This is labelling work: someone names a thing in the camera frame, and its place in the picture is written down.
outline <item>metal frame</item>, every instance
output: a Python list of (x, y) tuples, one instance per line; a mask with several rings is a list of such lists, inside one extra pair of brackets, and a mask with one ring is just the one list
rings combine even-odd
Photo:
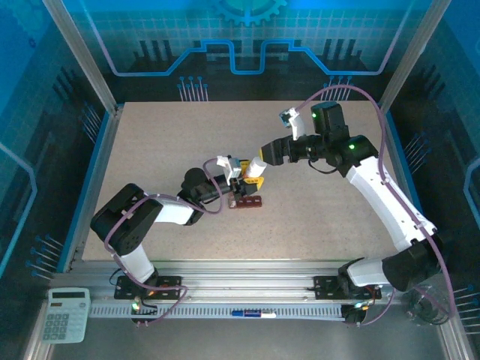
[[(67, 262), (71, 260), (71, 269), (66, 274), (57, 274), (51, 282), (52, 287), (79, 286), (88, 287), (91, 291), (92, 306), (113, 304), (113, 289), (108, 278), (116, 268), (113, 262), (83, 262), (80, 259), (89, 218), (92, 216), (96, 199), (101, 188), (101, 180), (107, 168), (108, 155), (113, 145), (116, 125), (119, 121), (116, 102), (108, 86), (98, 70), (95, 60), (74, 25), (70, 14), (61, 1), (43, 0), (52, 14), (52, 18), (63, 34), (68, 46), (84, 70), (88, 80), (111, 115), (109, 127), (104, 134), (105, 141), (100, 147), (98, 161), (94, 166), (91, 181), (87, 186), (85, 201), (78, 221), (73, 225), (72, 243)], [(423, 47), (433, 34), (450, 0), (435, 1), (425, 14), (418, 31), (403, 56), (400, 66), (395, 71), (382, 97), (382, 110), (387, 111), (413, 68)], [(300, 261), (300, 260), (263, 260), (263, 261), (170, 261), (156, 262), (154, 265), (165, 274), (181, 275), (190, 292), (185, 299), (185, 306), (194, 305), (228, 305), (228, 304), (267, 304), (292, 305), (298, 309), (312, 305), (332, 305), (333, 301), (317, 301), (314, 293), (307, 290), (313, 285), (314, 275), (335, 275), (341, 261)], [(335, 301), (335, 303), (352, 303), (351, 301)], [(40, 312), (39, 321), (43, 320)], [(472, 359), (471, 349), (459, 322), (455, 319), (440, 328), (440, 335), (445, 342), (445, 354), (450, 359)], [(45, 359), (48, 351), (42, 354), (33, 351), (38, 341), (38, 321), (31, 338), (26, 359)]]

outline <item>speckled work surface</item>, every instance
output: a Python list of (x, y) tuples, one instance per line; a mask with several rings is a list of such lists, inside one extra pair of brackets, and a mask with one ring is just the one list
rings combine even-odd
[[(185, 172), (216, 155), (251, 159), (266, 143), (285, 137), (278, 113), (292, 101), (126, 103), (106, 169), (97, 209), (124, 185), (175, 195)], [(350, 134), (378, 148), (380, 127), (364, 101), (342, 103)], [(313, 133), (309, 107), (302, 112)], [(388, 154), (385, 165), (390, 173)], [(327, 170), (319, 161), (316, 166)], [(220, 168), (213, 168), (215, 175)], [(194, 226), (155, 223), (143, 246), (151, 260), (319, 259), (393, 254), (386, 228), (362, 195), (338, 173), (322, 175), (306, 162), (270, 166), (258, 193), (263, 207), (204, 215)], [(218, 203), (210, 205), (216, 208)], [(109, 260), (90, 231), (84, 260)]]

